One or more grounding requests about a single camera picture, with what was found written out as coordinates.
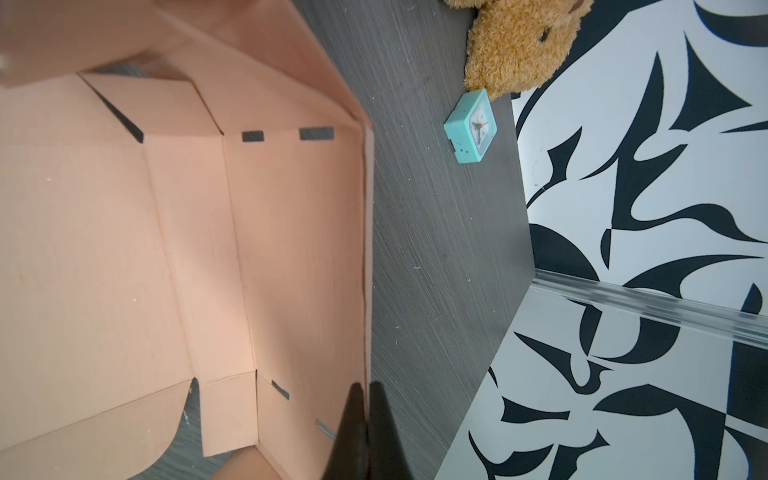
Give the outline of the salmon cardboard box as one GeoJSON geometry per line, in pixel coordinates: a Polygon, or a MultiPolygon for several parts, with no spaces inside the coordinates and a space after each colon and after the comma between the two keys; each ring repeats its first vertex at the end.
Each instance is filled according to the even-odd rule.
{"type": "Polygon", "coordinates": [[[188,391],[318,479],[370,374],[373,131],[289,1],[1,5],[1,475],[126,479],[188,391]]]}

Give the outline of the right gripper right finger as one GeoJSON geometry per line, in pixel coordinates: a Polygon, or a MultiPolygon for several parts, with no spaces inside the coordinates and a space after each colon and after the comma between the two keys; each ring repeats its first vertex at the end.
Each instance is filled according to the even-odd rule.
{"type": "Polygon", "coordinates": [[[411,480],[384,385],[370,385],[368,453],[370,480],[411,480]]]}

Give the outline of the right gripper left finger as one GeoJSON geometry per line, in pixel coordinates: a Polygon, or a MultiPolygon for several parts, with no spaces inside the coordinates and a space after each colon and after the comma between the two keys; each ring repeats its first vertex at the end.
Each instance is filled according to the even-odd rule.
{"type": "Polygon", "coordinates": [[[367,422],[364,391],[354,383],[348,392],[343,415],[323,480],[363,480],[368,475],[367,422]]]}

